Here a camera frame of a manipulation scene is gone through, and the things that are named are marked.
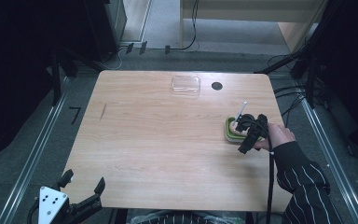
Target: robotic arm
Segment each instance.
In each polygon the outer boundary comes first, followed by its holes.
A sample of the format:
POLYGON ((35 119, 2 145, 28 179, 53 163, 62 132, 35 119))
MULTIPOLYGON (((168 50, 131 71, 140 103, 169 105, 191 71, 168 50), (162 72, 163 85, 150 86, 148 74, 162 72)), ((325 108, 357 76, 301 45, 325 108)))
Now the robotic arm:
POLYGON ((94 190, 94 195, 88 197, 81 203, 69 204, 69 198, 66 194, 60 192, 60 188, 72 181, 74 173, 68 170, 55 184, 55 186, 41 187, 39 197, 36 198, 33 207, 31 208, 27 223, 32 223, 32 214, 39 208, 38 223, 53 223, 53 224, 72 224, 79 223, 91 217, 95 213, 101 211, 101 194, 105 188, 103 177, 94 190))
POLYGON ((263 114, 260 114, 256 120, 249 114, 240 115, 236 121, 238 122, 235 129, 237 132, 241 133, 247 130, 247 136, 238 148, 238 151, 243 154, 253 148, 259 137, 266 138, 269 134, 268 119, 263 114))

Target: clear plastic container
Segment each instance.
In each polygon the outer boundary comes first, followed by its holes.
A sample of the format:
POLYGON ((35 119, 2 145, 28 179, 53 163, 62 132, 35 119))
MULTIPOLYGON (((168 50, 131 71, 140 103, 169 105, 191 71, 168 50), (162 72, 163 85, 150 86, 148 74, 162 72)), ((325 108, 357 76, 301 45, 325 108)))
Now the clear plastic container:
POLYGON ((200 94, 200 78, 187 76, 172 77, 172 91, 177 94, 200 94))

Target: human hand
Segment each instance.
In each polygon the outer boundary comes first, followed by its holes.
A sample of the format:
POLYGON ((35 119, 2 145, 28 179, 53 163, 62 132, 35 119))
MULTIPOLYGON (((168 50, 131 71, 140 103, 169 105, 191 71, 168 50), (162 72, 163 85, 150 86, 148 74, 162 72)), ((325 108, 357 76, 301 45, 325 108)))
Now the human hand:
MULTIPOLYGON (((269 123, 268 134, 271 138, 272 148, 284 143, 296 141, 295 135, 281 124, 269 123)), ((269 150, 269 141, 265 139, 263 141, 255 142, 254 148, 264 148, 269 150)))

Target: cable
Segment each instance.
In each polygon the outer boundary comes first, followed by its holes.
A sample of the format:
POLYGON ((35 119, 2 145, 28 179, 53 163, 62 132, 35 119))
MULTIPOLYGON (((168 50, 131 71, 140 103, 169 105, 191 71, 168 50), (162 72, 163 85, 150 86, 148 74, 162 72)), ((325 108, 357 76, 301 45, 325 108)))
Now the cable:
POLYGON ((111 68, 111 67, 109 67, 109 66, 106 66, 104 63, 101 63, 101 62, 96 62, 96 63, 102 65, 104 68, 106 68, 106 69, 108 69, 108 70, 118 70, 118 68, 120 68, 121 65, 123 64, 123 61, 121 60, 121 57, 120 57, 120 53, 121 53, 121 51, 123 51, 124 49, 126 49, 126 48, 123 48, 123 49, 119 50, 118 53, 117 53, 117 57, 118 57, 118 59, 119 59, 119 61, 120 61, 119 65, 118 65, 117 67, 111 68))
POLYGON ((282 117, 283 117, 283 115, 285 115, 287 113, 286 122, 284 124, 284 127, 287 128, 287 125, 289 124, 290 111, 292 111, 294 108, 296 108, 301 103, 301 101, 303 101, 304 99, 305 99, 305 96, 303 94, 299 94, 297 96, 297 98, 292 102, 292 105, 290 106, 290 108, 287 109, 284 113, 282 113, 282 117))
POLYGON ((305 92, 304 91, 287 92, 287 93, 284 93, 282 95, 275 96, 275 98, 278 99, 278 98, 283 97, 283 96, 294 95, 294 94, 305 94, 305 92))
MULTIPOLYGON (((310 44, 310 41, 307 40, 307 38, 305 38, 304 44, 303 44, 296 52, 294 52, 294 53, 289 53, 289 54, 281 54, 281 55, 276 55, 276 56, 271 57, 271 58, 268 60, 268 62, 267 62, 268 68, 270 68, 269 63, 271 62, 271 60, 274 59, 274 58, 277 58, 277 57, 283 57, 282 60, 288 57, 288 58, 291 59, 290 62, 306 61, 307 59, 305 59, 305 58, 302 58, 302 59, 300 58, 300 59, 298 59, 298 58, 299 58, 298 53, 301 52, 303 49, 305 49, 309 44, 310 44)), ((289 67, 289 66, 287 65, 287 64, 290 63, 290 62, 287 62, 287 63, 285 63, 285 64, 282 64, 282 65, 280 65, 280 67, 282 67, 283 65, 285 65, 289 70, 292 70, 293 68, 291 68, 291 67, 289 67)))
POLYGON ((316 88, 313 91, 313 98, 315 98, 314 103, 316 105, 324 105, 325 99, 324 99, 325 91, 322 88, 316 88))
POLYGON ((274 189, 274 158, 272 151, 272 142, 271 138, 269 137, 269 131, 266 130, 262 125, 255 121, 250 121, 250 123, 256 124, 258 127, 263 130, 263 132, 266 134, 266 138, 268 140, 268 147, 269 147, 269 182, 268 182, 268 199, 267 199, 267 214, 266 214, 266 224, 270 223, 271 219, 271 206, 272 206, 272 191, 274 189))
POLYGON ((295 88, 304 88, 304 85, 297 85, 297 86, 290 86, 290 87, 282 87, 279 89, 274 90, 274 93, 278 93, 280 91, 286 91, 286 90, 290 90, 290 89, 295 89, 295 88))
MULTIPOLYGON (((120 47, 118 47, 118 52, 120 52, 121 50, 123 50, 123 49, 126 49, 128 46, 125 46, 125 45, 120 45, 120 47)), ((108 62, 108 61, 110 61, 112 58, 113 58, 113 56, 115 55, 115 53, 114 52, 109 52, 109 58, 108 59, 106 59, 104 62, 102 62, 102 63, 106 63, 106 62, 108 62)))
MULTIPOLYGON (((193 36, 193 40, 191 41, 191 43, 185 47, 185 48, 175 48, 175 49, 170 49, 170 50, 179 50, 182 52, 193 52, 196 51, 200 48, 200 43, 198 41, 196 41, 197 38, 197 29, 196 29, 196 22, 197 22, 197 14, 199 11, 199 1, 200 0, 195 0, 194 1, 194 5, 193 5, 193 11, 192 11, 192 15, 191 15, 191 20, 193 23, 193 30, 194 30, 194 36, 193 36), (193 46, 194 42, 197 42, 198 47, 196 50, 191 50, 191 51, 186 51, 186 49, 189 49, 191 46, 193 46)), ((146 48, 146 49, 155 49, 155 50, 165 50, 165 49, 157 49, 157 48, 146 48)))
POLYGON ((36 197, 34 199, 34 204, 32 205, 31 209, 28 212, 28 216, 27 216, 27 224, 32 224, 32 215, 34 214, 34 212, 36 211, 36 209, 39 208, 39 199, 38 197, 36 197))

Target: black cable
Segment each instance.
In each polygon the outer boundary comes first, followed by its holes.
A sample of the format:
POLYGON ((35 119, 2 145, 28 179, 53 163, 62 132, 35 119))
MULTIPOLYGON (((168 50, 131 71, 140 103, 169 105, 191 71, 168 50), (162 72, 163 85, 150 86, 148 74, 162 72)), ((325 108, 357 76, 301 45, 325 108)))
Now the black cable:
POLYGON ((292 92, 284 93, 282 95, 275 96, 275 98, 278 99, 278 98, 283 97, 283 96, 294 95, 294 94, 305 94, 305 92, 304 91, 292 91, 292 92))
POLYGON ((39 200, 38 200, 38 198, 35 198, 34 199, 34 204, 32 205, 31 209, 28 212, 27 224, 32 224, 32 215, 34 214, 34 212, 38 208, 39 208, 39 200))
POLYGON ((316 105, 324 105, 324 95, 325 95, 324 89, 315 88, 315 90, 313 91, 313 98, 315 99, 314 103, 316 105))
POLYGON ((170 49, 170 50, 185 50, 185 49, 189 49, 191 46, 193 46, 194 42, 196 41, 197 38, 197 29, 196 29, 196 22, 197 22, 197 15, 198 15, 198 11, 199 11, 199 1, 200 0, 195 0, 194 1, 194 6, 193 6, 193 12, 191 15, 191 20, 193 22, 193 30, 194 30, 194 36, 193 36, 193 40, 191 41, 191 43, 185 47, 185 48, 176 48, 176 49, 170 49))
POLYGON ((287 125, 289 124, 290 111, 292 111, 294 108, 296 108, 296 107, 301 103, 301 101, 303 101, 304 99, 305 99, 305 96, 299 94, 299 95, 297 96, 297 98, 292 102, 292 105, 290 106, 290 108, 287 109, 287 110, 282 114, 282 116, 283 116, 284 114, 287 113, 286 122, 285 122, 285 124, 284 124, 284 127, 287 128, 287 125))
POLYGON ((271 67, 271 66, 269 66, 269 63, 272 61, 272 59, 274 59, 274 58, 277 58, 277 57, 283 57, 282 59, 281 59, 281 61, 283 61, 284 59, 287 59, 287 58, 289 58, 290 59, 290 61, 288 61, 288 62, 286 62, 286 63, 283 63, 282 65, 280 65, 280 66, 277 66, 277 69, 278 68, 281 68, 283 65, 285 65, 289 70, 292 70, 293 68, 291 68, 291 67, 289 67, 287 64, 289 64, 290 62, 300 62, 300 61, 305 61, 306 59, 303 59, 303 58, 300 58, 299 56, 300 56, 300 52, 301 52, 301 50, 303 50, 307 45, 309 45, 310 44, 310 42, 309 42, 309 40, 307 40, 307 38, 305 39, 305 43, 304 43, 304 45, 303 46, 301 46, 301 48, 299 48, 296 52, 294 52, 294 53, 289 53, 289 54, 280 54, 280 55, 276 55, 276 56, 273 56, 273 57, 271 57, 269 60, 268 60, 268 62, 267 62, 267 69, 264 69, 264 70, 262 70, 262 71, 259 71, 259 72, 256 72, 256 73, 266 73, 266 74, 268 74, 269 72, 265 72, 266 70, 270 70, 269 68, 271 67))
POLYGON ((268 140, 268 147, 269 147, 269 182, 268 182, 268 199, 267 199, 267 218, 266 218, 266 224, 270 223, 271 219, 271 206, 272 206, 272 191, 274 189, 274 158, 272 151, 272 142, 271 138, 269 137, 269 131, 266 130, 262 125, 255 121, 250 121, 250 123, 256 124, 258 127, 263 130, 263 132, 266 134, 266 138, 268 140))
POLYGON ((286 90, 290 90, 290 89, 295 89, 295 88, 304 88, 304 85, 297 85, 297 86, 290 86, 290 87, 282 87, 279 89, 274 90, 274 93, 278 93, 280 91, 286 91, 286 90))

